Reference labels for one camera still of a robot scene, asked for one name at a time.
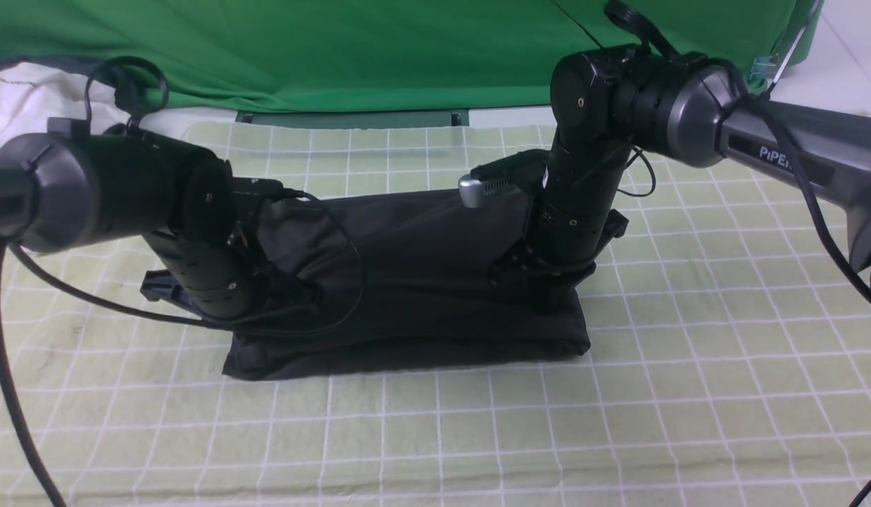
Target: cloth bag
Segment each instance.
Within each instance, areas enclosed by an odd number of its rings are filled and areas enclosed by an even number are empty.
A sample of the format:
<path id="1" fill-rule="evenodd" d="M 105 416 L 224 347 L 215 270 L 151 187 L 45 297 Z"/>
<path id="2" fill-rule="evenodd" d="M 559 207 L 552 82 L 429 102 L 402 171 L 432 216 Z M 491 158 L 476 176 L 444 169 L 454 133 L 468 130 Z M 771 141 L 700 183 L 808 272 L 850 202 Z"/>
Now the cloth bag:
<path id="1" fill-rule="evenodd" d="M 524 282 L 492 285 L 489 264 L 521 234 L 527 198 L 464 208 L 457 190 L 325 202 L 352 235 L 368 285 L 354 314 L 312 337 L 236 334 L 223 374 L 246 381 L 571 359 L 589 350 L 575 291 L 550 315 L 529 308 Z M 318 204 L 288 201 L 261 218 L 269 260 L 322 285 L 318 315 L 295 330 L 338 321 L 358 295 L 357 256 Z"/>

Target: light green tablecloth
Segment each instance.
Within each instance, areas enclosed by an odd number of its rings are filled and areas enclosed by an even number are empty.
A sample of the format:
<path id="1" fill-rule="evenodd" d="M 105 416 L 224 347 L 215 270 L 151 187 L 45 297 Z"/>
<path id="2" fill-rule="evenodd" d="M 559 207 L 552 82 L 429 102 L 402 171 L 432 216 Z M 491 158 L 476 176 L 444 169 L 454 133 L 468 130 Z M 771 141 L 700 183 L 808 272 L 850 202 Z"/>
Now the light green tablecloth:
<path id="1" fill-rule="evenodd" d="M 454 187 L 551 129 L 198 124 L 239 175 L 322 196 Z M 655 160 L 580 288 L 593 349 L 551 365 L 224 379 L 225 333 L 112 314 L 9 262 L 21 400 L 74 505 L 844 505 L 871 475 L 871 309 L 796 190 Z M 625 177 L 647 189 L 641 165 Z M 844 247 L 844 216 L 825 206 Z M 140 308 L 139 239 L 42 257 Z M 0 505 L 43 505 L 0 399 Z"/>

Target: cable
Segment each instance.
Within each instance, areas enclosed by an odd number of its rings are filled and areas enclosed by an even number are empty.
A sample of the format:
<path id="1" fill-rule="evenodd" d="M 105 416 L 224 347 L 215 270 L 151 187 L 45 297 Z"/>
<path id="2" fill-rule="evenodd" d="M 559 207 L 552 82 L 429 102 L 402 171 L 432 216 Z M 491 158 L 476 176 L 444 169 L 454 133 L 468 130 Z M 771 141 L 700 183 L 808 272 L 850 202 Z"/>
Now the cable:
<path id="1" fill-rule="evenodd" d="M 323 325 L 323 327 L 317 327 L 315 330 L 281 330 L 278 328 L 274 330 L 273 328 L 265 328 L 265 327 L 243 327 L 243 325 L 226 325 L 222 323 L 210 322 L 206 320 L 197 320 L 197 318 L 187 318 L 187 317 L 177 317 L 176 315 L 167 315 L 162 313 L 156 313 L 152 311 L 143 311 L 142 309 L 128 307 L 126 305 L 120 305 L 119 303 L 114 303 L 112 301 L 107 301 L 107 299 L 100 298 L 100 296 L 94 296 L 93 294 L 89 294 L 87 292 L 82 291 L 81 289 L 77 289 L 68 283 L 63 282 L 62 280 L 56 278 L 50 273 L 47 273 L 42 267 L 35 263 L 32 257 L 29 254 L 25 253 L 23 248 L 19 244 L 11 244 L 10 251 L 19 259 L 19 262 L 25 266 L 26 269 L 30 270 L 35 276 L 45 282 L 47 285 L 52 286 L 54 289 L 58 289 L 61 292 L 65 292 L 68 295 L 74 296 L 74 298 L 81 299 L 82 301 L 91 303 L 95 306 L 109 309 L 110 311 L 116 311 L 122 313 L 124 315 L 129 315 L 130 317 L 136 318 L 146 318 L 146 320 L 155 320 L 158 322 L 165 322 L 167 324 L 181 324 L 181 325 L 194 325 L 195 327 L 206 328 L 206 330 L 217 330 L 217 331 L 228 331 L 232 333 L 238 334 L 250 334 L 251 336 L 257 337 L 313 337 L 317 336 L 317 334 L 328 333 L 331 330 L 334 330 L 338 325 L 343 324 L 346 320 L 351 318 L 352 315 L 357 311 L 359 304 L 361 304 L 361 299 L 363 299 L 363 295 L 365 292 L 365 288 L 368 285 L 368 270 L 367 266 L 365 266 L 365 261 L 363 260 L 363 256 L 361 251 L 359 251 L 356 242 L 354 241 L 351 233 L 348 232 L 347 228 L 342 225 L 341 221 L 336 218 L 335 214 L 329 209 L 329 206 L 326 206 L 325 203 L 322 202 L 316 196 L 312 196 L 306 192 L 300 192 L 300 190 L 293 190 L 290 195 L 297 196 L 298 198 L 309 199 L 313 202 L 316 202 L 326 215 L 329 216 L 332 222 L 334 222 L 335 227 L 339 229 L 339 233 L 343 235 L 345 241 L 354 251 L 355 256 L 357 257 L 358 268 L 361 271 L 361 288 L 359 288 L 359 292 L 357 298 L 354 299 L 354 303 L 351 305 L 351 308 L 337 321 L 329 325 Z"/>
<path id="2" fill-rule="evenodd" d="M 0 288 L 1 278 L 3 278 L 4 258 L 6 256 L 6 240 L 0 239 Z M 7 411 L 10 413 L 10 420 L 13 421 L 13 429 L 16 431 L 16 437 L 19 439 L 19 444 L 25 453 L 25 459 L 29 462 L 35 478 L 38 479 L 40 485 L 44 488 L 44 493 L 50 500 L 50 504 L 54 507 L 65 507 L 63 495 L 59 493 L 50 474 L 46 471 L 44 463 L 38 456 L 38 447 L 35 446 L 32 439 L 32 433 L 29 431 L 29 425 L 25 422 L 23 415 L 23 407 L 19 401 L 19 396 L 16 394 L 16 387 L 13 383 L 13 372 L 11 372 L 10 359 L 7 357 L 6 344 L 4 343 L 4 322 L 0 311 L 0 389 L 4 393 L 4 402 L 6 403 Z"/>
<path id="3" fill-rule="evenodd" d="M 795 176 L 795 180 L 798 182 L 798 188 L 801 189 L 802 196 L 805 198 L 805 203 L 808 205 L 808 212 L 811 215 L 811 220 L 814 223 L 817 236 L 820 238 L 820 243 L 822 243 L 824 249 L 827 250 L 830 258 L 832 258 L 832 262 L 836 264 L 848 282 L 851 283 L 851 286 L 854 286 L 854 288 L 857 289 L 858 293 L 864 298 L 864 301 L 871 304 L 870 287 L 864 283 L 864 280 L 862 280 L 853 269 L 851 269 L 851 264 L 848 263 L 847 259 L 845 259 L 845 254 L 841 252 L 838 245 L 835 244 L 835 241 L 832 239 L 832 235 L 827 226 L 827 221 L 824 219 L 824 215 L 820 209 L 820 204 L 817 202 L 814 187 L 808 179 L 808 174 L 805 173 L 804 168 L 801 166 L 799 150 L 795 141 L 792 139 L 791 134 L 789 134 L 789 132 L 779 124 L 779 121 L 777 121 L 773 114 L 770 113 L 770 110 L 767 109 L 767 100 L 764 99 L 764 97 L 757 99 L 756 97 L 751 96 L 751 93 L 748 90 L 748 85 L 745 84 L 738 68 L 735 68 L 735 65 L 731 61 L 714 58 L 711 63 L 724 67 L 729 73 L 730 81 L 732 81 L 732 84 L 737 88 L 737 90 L 735 90 L 737 91 L 737 96 L 741 97 L 737 106 L 744 105 L 745 107 L 748 107 L 748 109 L 755 113 L 755 115 L 764 122 L 764 125 L 767 125 L 767 128 L 770 129 L 770 134 L 773 134 L 780 150 L 782 150 L 782 153 L 786 155 L 786 160 L 789 161 L 789 165 L 792 167 L 793 176 Z"/>
<path id="4" fill-rule="evenodd" d="M 642 151 L 640 148 L 632 148 L 632 150 L 635 151 L 635 155 L 632 155 L 632 158 L 629 158 L 628 163 L 626 163 L 625 169 L 629 169 L 629 166 L 631 166 L 632 163 L 635 162 L 636 158 L 641 158 L 641 161 L 645 163 L 645 167 L 648 168 L 648 174 L 651 174 L 651 189 L 644 194 L 634 194 L 631 192 L 626 192 L 626 190 L 623 189 L 616 189 L 616 191 L 620 192 L 622 195 L 630 196 L 631 198 L 647 198 L 647 196 L 650 196 L 654 193 L 654 190 L 657 190 L 658 178 L 657 175 L 654 174 L 654 167 L 651 167 L 651 163 L 650 161 L 648 161 L 648 157 L 645 156 L 644 151 Z"/>
<path id="5" fill-rule="evenodd" d="M 110 60 L 103 61 L 97 67 L 94 67 L 94 70 L 88 74 L 88 80 L 85 81 L 84 84 L 84 121 L 87 122 L 88 125 L 91 125 L 91 119 L 93 118 L 93 113 L 91 112 L 91 84 L 94 83 L 94 80 L 97 79 L 97 75 L 104 70 L 110 70 L 113 67 L 136 67 L 141 68 L 142 70 L 146 70 L 152 74 L 154 78 L 156 78 L 156 84 L 159 87 L 159 91 L 161 91 L 161 100 L 159 101 L 159 106 L 150 107 L 150 106 L 133 106 L 134 109 L 132 111 L 132 116 L 129 118 L 129 128 L 138 127 L 140 121 L 144 116 L 149 115 L 150 113 L 158 112 L 163 109 L 165 105 L 169 103 L 169 83 L 165 79 L 165 74 L 163 74 L 162 70 L 159 70 L 159 67 L 156 67 L 153 62 L 144 60 L 144 58 L 139 58 L 137 56 L 120 56 L 117 58 L 110 58 Z"/>
<path id="6" fill-rule="evenodd" d="M 854 500 L 851 501 L 848 507 L 860 507 L 864 500 L 867 500 L 867 495 L 871 492 L 871 478 L 870 481 L 867 481 L 867 484 L 864 484 L 863 489 L 860 490 L 858 496 L 854 497 Z"/>

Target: black robotic arm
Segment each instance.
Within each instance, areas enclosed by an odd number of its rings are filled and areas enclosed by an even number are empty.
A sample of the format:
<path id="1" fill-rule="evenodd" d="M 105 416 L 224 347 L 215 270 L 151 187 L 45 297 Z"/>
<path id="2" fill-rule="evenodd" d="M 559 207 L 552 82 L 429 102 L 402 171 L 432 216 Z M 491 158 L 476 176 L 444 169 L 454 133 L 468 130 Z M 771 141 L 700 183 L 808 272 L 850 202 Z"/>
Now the black robotic arm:
<path id="1" fill-rule="evenodd" d="M 494 263 L 493 280 L 525 278 L 534 308 L 550 311 L 558 293 L 590 276 L 597 254 L 625 231 L 613 197 L 631 151 L 641 149 L 699 169 L 730 158 L 802 189 L 828 253 L 871 303 L 858 277 L 871 268 L 871 118 L 751 95 L 730 62 L 676 54 L 620 2 L 608 3 L 606 14 L 642 43 L 560 61 L 551 78 L 551 150 L 486 164 L 458 183 L 468 208 L 515 188 L 530 196 L 525 231 Z M 848 260 L 817 197 L 847 214 Z"/>

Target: green screen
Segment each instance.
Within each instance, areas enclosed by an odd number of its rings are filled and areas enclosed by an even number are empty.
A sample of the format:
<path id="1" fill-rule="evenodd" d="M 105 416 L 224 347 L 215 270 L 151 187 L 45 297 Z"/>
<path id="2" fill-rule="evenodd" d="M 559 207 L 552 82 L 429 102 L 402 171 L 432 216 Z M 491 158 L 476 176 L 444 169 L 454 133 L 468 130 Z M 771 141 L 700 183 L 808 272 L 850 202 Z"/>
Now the green screen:
<path id="1" fill-rule="evenodd" d="M 811 3 L 629 0 L 679 51 L 746 73 Z M 561 4 L 603 45 L 635 41 L 606 20 L 603 1 Z M 544 105 L 555 63 L 593 48 L 550 0 L 0 0 L 0 60 L 147 58 L 167 74 L 173 107 Z"/>

